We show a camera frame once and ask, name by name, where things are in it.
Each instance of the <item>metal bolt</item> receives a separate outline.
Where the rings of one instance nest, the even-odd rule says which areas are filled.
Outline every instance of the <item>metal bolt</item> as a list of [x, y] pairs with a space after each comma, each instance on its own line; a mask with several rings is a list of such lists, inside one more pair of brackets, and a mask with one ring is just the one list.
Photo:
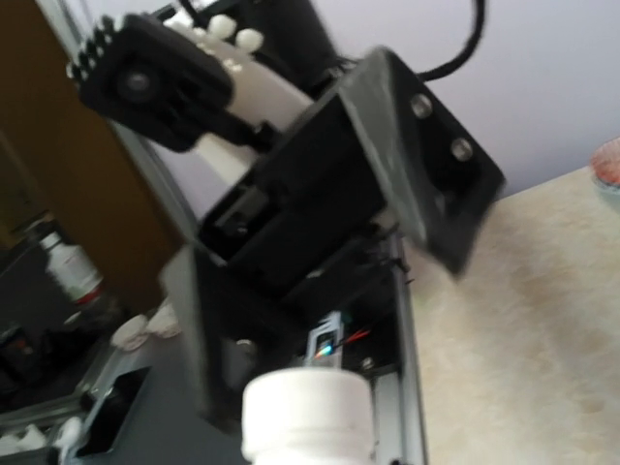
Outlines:
[[145, 73], [131, 73], [126, 82], [127, 87], [135, 92], [143, 92], [151, 85], [151, 79]]
[[251, 341], [250, 339], [239, 339], [236, 341], [236, 345], [239, 349], [241, 349], [241, 351], [243, 351], [243, 354], [248, 357], [256, 356], [258, 348], [256, 347], [256, 343], [254, 341]]
[[375, 360], [373, 360], [370, 356], [361, 361], [361, 368], [364, 371], [370, 371], [375, 367]]
[[306, 276], [306, 278], [308, 279], [316, 279], [316, 278], [320, 278], [321, 276], [323, 276], [323, 273], [325, 273], [326, 271], [322, 268], [317, 268], [314, 271], [310, 271], [308, 273], [308, 275]]
[[472, 144], [464, 138], [455, 139], [450, 147], [452, 155], [459, 162], [467, 162], [474, 155], [474, 149]]
[[234, 237], [243, 237], [250, 231], [245, 216], [239, 212], [233, 213], [231, 217], [226, 220], [222, 229], [224, 233]]
[[414, 95], [411, 99], [411, 108], [419, 119], [427, 118], [433, 113], [433, 103], [424, 94]]

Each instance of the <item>white wall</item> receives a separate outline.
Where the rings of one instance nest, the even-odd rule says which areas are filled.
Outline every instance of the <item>white wall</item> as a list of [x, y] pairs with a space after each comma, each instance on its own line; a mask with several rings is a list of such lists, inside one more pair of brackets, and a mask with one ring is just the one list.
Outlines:
[[[96, 15], [165, 3], [84, 1]], [[383, 44], [417, 71], [452, 58], [472, 22], [471, 0], [314, 1], [343, 52]], [[620, 2], [489, 3], [479, 52], [431, 88], [502, 166], [512, 193], [586, 165], [620, 136]]]

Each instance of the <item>beige countertop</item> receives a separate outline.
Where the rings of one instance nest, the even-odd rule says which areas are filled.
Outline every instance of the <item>beige countertop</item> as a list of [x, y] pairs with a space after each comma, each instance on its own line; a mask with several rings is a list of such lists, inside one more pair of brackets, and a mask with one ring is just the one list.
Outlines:
[[460, 281], [410, 259], [431, 464], [620, 464], [620, 214], [588, 169], [499, 201]]

